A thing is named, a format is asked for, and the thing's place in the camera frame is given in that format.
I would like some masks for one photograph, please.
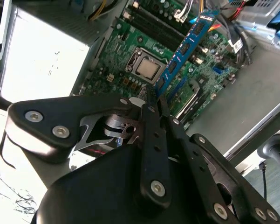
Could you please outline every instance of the capacitor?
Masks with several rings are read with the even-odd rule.
[[[166,2],[164,3],[164,8],[168,8],[169,6],[170,6],[169,2],[166,1]]]

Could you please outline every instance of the black cable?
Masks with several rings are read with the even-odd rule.
[[[266,171],[265,162],[262,162],[259,165],[259,169],[262,171],[262,175],[263,175],[264,198],[266,200],[267,199],[267,186],[266,186],[266,176],[265,176],[265,171]]]
[[[20,193],[15,192],[13,188],[9,187],[1,178],[0,180],[19,197],[19,199],[15,201],[16,205],[18,206],[18,208],[14,209],[15,211],[21,212],[23,214],[34,214],[36,212],[34,207],[37,204],[27,190],[22,190],[25,193],[21,195]]]

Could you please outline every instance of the blue ram module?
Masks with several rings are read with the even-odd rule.
[[[162,75],[156,81],[155,92],[157,97],[160,97],[166,91],[171,81],[178,74],[181,67],[184,65],[184,63],[202,40],[203,36],[212,26],[218,14],[218,11],[205,10],[197,18],[188,34],[177,48],[175,54],[168,62]]]

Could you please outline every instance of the red wire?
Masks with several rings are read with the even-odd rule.
[[[229,20],[235,20],[236,18],[237,18],[237,16],[240,14],[240,12],[242,11],[242,9],[243,9],[243,6],[245,5],[245,1],[242,1],[242,3],[241,3],[241,5],[240,5],[240,7],[239,8],[237,8],[236,9],[236,11],[233,13],[233,15],[231,15],[230,17],[229,17]]]

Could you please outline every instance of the gray surface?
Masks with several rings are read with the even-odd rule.
[[[256,49],[254,62],[190,126],[225,154],[280,103],[280,55]]]
[[[267,201],[280,215],[280,167],[273,160],[266,160]],[[246,180],[263,195],[263,179],[260,170],[253,170]]]

